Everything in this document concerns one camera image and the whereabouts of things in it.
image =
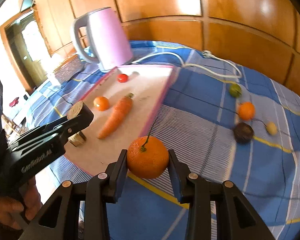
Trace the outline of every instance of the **white cutting board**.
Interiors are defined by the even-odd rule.
[[[120,73],[129,76],[126,83],[117,81]],[[93,176],[104,172],[109,163],[117,161],[122,149],[147,134],[173,78],[173,67],[166,65],[125,65],[111,70],[82,98],[94,118],[82,130],[87,137],[84,145],[75,147],[66,143],[66,158]],[[134,94],[130,113],[114,133],[98,139],[97,134],[111,114],[112,106],[128,93]],[[93,100],[99,96],[109,99],[108,110],[101,112],[94,107]]]

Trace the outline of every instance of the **red object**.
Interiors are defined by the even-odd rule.
[[[117,78],[120,83],[125,83],[128,81],[128,76],[126,74],[119,74]]]
[[[19,103],[19,98],[15,98],[10,104],[10,107],[14,107],[17,103]]]

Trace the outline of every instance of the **red tomato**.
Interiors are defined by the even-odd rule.
[[[126,74],[119,74],[117,79],[120,83],[125,83],[128,81],[128,76]]]

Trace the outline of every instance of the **orange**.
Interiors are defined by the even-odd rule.
[[[254,118],[255,113],[254,105],[250,102],[244,102],[239,106],[238,115],[244,121]]]
[[[142,145],[146,140],[147,136],[143,136],[130,144],[127,153],[127,165],[137,177],[155,179],[167,168],[169,153],[162,141],[153,136],[149,137],[143,151]]]
[[[105,111],[110,106],[108,98],[105,97],[96,97],[93,104],[99,111]]]

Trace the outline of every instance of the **white cable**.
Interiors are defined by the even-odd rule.
[[[228,60],[225,60],[223,58],[218,58],[216,56],[214,56],[210,51],[208,50],[204,50],[202,52],[203,56],[205,57],[211,57],[211,58],[215,58],[217,60],[221,60],[221,61],[224,61],[226,63],[228,63],[229,65],[231,65],[232,67],[234,67],[234,69],[238,72],[239,75],[224,75],[224,74],[219,74],[219,73],[216,73],[216,72],[213,72],[212,70],[204,67],[204,66],[200,66],[200,65],[197,65],[197,64],[194,64],[194,63],[187,63],[187,64],[184,64],[183,67],[186,67],[186,66],[195,66],[195,67],[199,67],[199,68],[202,68],[206,71],[208,71],[209,73],[213,74],[213,75],[216,75],[218,77],[223,77],[223,78],[242,78],[242,73],[241,71],[237,68],[236,65],[232,64],[230,61]]]
[[[158,52],[158,53],[149,54],[149,55],[144,56],[144,57],[142,57],[142,58],[140,58],[140,59],[137,59],[137,60],[135,60],[135,61],[132,61],[131,63],[132,63],[132,64],[133,64],[133,63],[138,63],[138,62],[140,62],[140,61],[142,61],[142,60],[144,60],[144,59],[146,59],[146,58],[153,57],[153,56],[157,56],[157,55],[161,55],[161,54],[171,54],[171,55],[176,56],[176,57],[180,60],[181,67],[195,66],[195,67],[202,68],[202,69],[208,71],[209,73],[211,73],[211,74],[213,74],[213,75],[215,75],[215,76],[218,76],[218,77],[223,77],[223,78],[235,78],[235,79],[236,79],[236,78],[242,78],[242,73],[241,73],[241,71],[237,68],[236,65],[232,64],[232,63],[231,63],[230,61],[228,61],[228,60],[225,60],[225,59],[223,59],[223,58],[218,58],[218,57],[214,56],[214,55],[213,55],[210,51],[208,51],[208,50],[204,50],[204,51],[202,52],[202,55],[205,56],[205,57],[211,57],[211,58],[214,58],[214,59],[217,59],[217,60],[224,61],[224,62],[228,63],[229,65],[231,65],[232,67],[234,67],[234,69],[238,72],[239,75],[224,75],[224,74],[219,74],[219,73],[216,73],[216,72],[214,72],[214,71],[212,71],[212,70],[210,70],[210,69],[208,69],[208,68],[206,68],[206,67],[204,67],[204,66],[200,66],[200,65],[198,65],[198,64],[194,64],[194,63],[186,63],[186,64],[185,64],[184,61],[182,60],[182,58],[181,58],[178,54],[172,53],[172,52]]]
[[[132,64],[133,64],[133,63],[138,63],[138,62],[140,62],[140,61],[142,61],[142,60],[144,60],[144,59],[146,59],[146,58],[153,57],[153,56],[157,56],[157,55],[161,55],[161,54],[171,54],[171,55],[174,55],[174,56],[176,56],[176,57],[180,60],[181,66],[184,65],[184,62],[183,62],[182,58],[181,58],[178,54],[175,54],[175,53],[172,53],[172,52],[158,52],[158,53],[149,54],[149,55],[144,56],[144,57],[142,57],[142,58],[140,58],[140,59],[137,59],[137,60],[135,60],[135,61],[132,61],[131,63],[132,63]]]

